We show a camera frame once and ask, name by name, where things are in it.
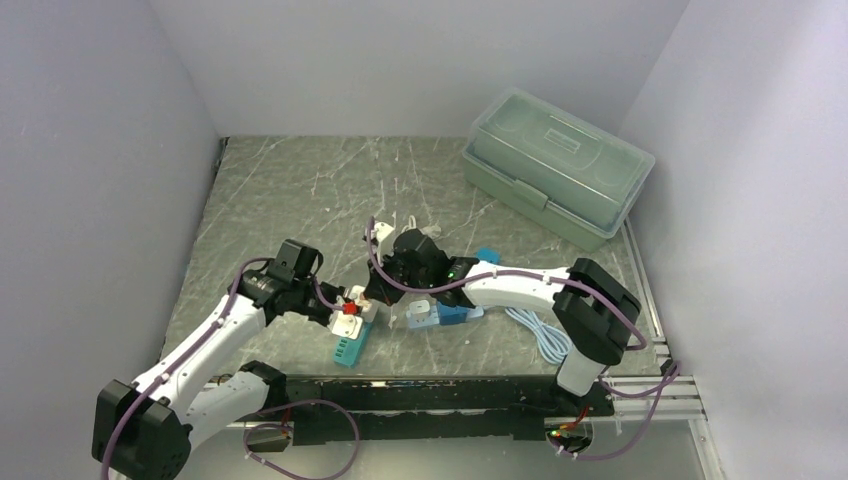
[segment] green plastic storage box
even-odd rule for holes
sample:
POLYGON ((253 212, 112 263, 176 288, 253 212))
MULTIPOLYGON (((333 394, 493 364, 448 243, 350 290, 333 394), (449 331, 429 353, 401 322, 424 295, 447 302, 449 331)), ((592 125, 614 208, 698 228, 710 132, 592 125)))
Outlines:
POLYGON ((518 89, 474 122, 465 178, 578 247, 621 227, 655 159, 518 89))

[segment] white wall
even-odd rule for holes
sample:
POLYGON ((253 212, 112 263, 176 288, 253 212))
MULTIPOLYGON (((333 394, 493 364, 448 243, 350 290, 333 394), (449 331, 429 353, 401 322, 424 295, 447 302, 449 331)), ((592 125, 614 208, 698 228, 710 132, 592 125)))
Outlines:
POLYGON ((222 135, 467 135, 505 87, 618 130, 688 0, 151 0, 222 135))
POLYGON ((633 213, 731 479, 848 478, 848 7, 693 0, 621 135, 633 213))
POLYGON ((95 398, 155 361, 216 150, 147 2, 0 2, 0 478, 95 478, 95 398))

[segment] black bracket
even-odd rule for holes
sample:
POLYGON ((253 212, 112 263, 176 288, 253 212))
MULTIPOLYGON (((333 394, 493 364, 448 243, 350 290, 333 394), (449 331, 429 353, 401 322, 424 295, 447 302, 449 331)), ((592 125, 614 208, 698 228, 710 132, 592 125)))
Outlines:
MULTIPOLYGON (((238 293, 253 300, 256 308, 265 311, 266 323, 270 324, 285 312, 295 312, 326 327, 333 312, 316 295, 312 280, 312 267, 316 261, 321 268, 323 256, 317 249, 296 240, 286 240, 266 271, 244 272, 238 293)), ((331 302, 342 296, 345 290, 329 283, 321 283, 319 288, 331 302)))
MULTIPOLYGON (((91 456, 103 461, 106 443, 120 418, 140 393, 112 380, 97 396, 91 456)), ((171 480, 182 470, 191 443, 167 401, 146 398, 124 427, 110 466, 133 480, 171 480)))
MULTIPOLYGON (((600 265, 588 258, 579 258, 568 272, 570 279, 598 290, 636 323, 642 309, 639 300, 600 265)), ((630 330, 600 301, 590 298, 583 290, 566 286, 554 295, 554 313, 575 348, 587 358, 604 365, 621 363, 630 330)))
MULTIPOLYGON (((291 401, 322 398, 354 414, 365 440, 512 436, 514 440, 544 440, 545 419, 576 417, 583 407, 589 416, 611 416, 612 401, 595 385, 579 403, 560 397, 550 375, 453 378, 338 378, 289 376, 291 401), (428 410, 485 410, 429 415, 428 410), (400 411, 387 417, 387 410, 400 411)), ((292 410, 294 445, 320 445, 350 440, 345 417, 323 405, 292 410)))

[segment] storage box latch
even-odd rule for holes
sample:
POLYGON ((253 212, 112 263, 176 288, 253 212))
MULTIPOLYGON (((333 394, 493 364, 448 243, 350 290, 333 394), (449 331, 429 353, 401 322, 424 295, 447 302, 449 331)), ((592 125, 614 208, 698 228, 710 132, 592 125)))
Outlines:
POLYGON ((548 196, 528 185, 526 182, 517 179, 512 182, 512 192, 516 197, 521 198, 532 207, 539 211, 545 209, 548 203, 548 196))

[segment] blue block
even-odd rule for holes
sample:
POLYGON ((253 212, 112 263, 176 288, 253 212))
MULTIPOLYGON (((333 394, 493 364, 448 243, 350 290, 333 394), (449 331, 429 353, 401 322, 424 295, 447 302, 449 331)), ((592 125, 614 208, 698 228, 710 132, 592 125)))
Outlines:
POLYGON ((435 327, 439 324, 439 313, 436 311, 436 306, 430 307, 430 315, 424 320, 413 320, 409 311, 406 312, 406 323, 410 330, 423 330, 425 328, 435 327))
POLYGON ((477 254, 474 256, 484 262, 489 262, 495 265, 501 261, 501 255, 491 248, 481 248, 480 250, 477 250, 477 254))
POLYGON ((439 313, 439 325, 458 325, 465 323, 468 309, 465 307, 448 307, 436 302, 436 311, 439 313))
POLYGON ((336 351, 333 353, 333 360, 343 367, 355 367, 362 350, 365 348, 365 341, 368 339, 368 332, 370 331, 371 324, 365 323, 362 325, 362 331, 359 332, 359 337, 356 340, 340 338, 336 351))

